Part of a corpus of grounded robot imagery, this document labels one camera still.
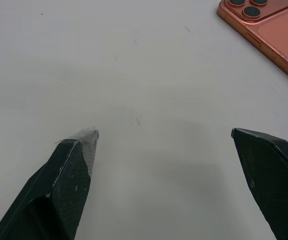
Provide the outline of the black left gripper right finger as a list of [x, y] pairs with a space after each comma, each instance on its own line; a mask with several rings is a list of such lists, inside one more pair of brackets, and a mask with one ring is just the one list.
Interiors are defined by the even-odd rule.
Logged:
[[231, 132], [248, 187], [278, 240], [288, 240], [288, 141], [253, 130]]

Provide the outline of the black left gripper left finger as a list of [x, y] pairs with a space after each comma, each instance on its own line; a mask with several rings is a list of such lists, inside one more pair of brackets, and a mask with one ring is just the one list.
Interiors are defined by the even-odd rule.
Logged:
[[97, 129], [61, 140], [0, 221], [0, 240], [73, 240], [90, 190]]

